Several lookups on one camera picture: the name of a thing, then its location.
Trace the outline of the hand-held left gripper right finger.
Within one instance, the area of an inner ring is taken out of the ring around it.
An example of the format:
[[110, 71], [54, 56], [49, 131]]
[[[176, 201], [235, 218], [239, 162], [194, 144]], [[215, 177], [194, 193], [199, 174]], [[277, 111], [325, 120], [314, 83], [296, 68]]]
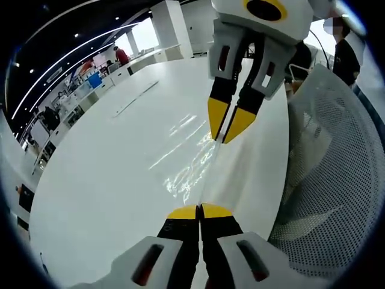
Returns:
[[231, 211], [200, 205], [203, 259], [212, 288], [318, 288], [288, 256], [255, 232], [243, 232]]

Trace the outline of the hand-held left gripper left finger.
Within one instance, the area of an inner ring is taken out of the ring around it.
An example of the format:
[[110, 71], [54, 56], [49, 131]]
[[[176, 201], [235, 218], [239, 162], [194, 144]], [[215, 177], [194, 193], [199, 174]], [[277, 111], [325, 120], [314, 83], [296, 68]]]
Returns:
[[197, 205], [174, 210], [157, 236], [118, 256], [107, 275], [73, 288], [190, 288], [199, 261], [198, 211]]

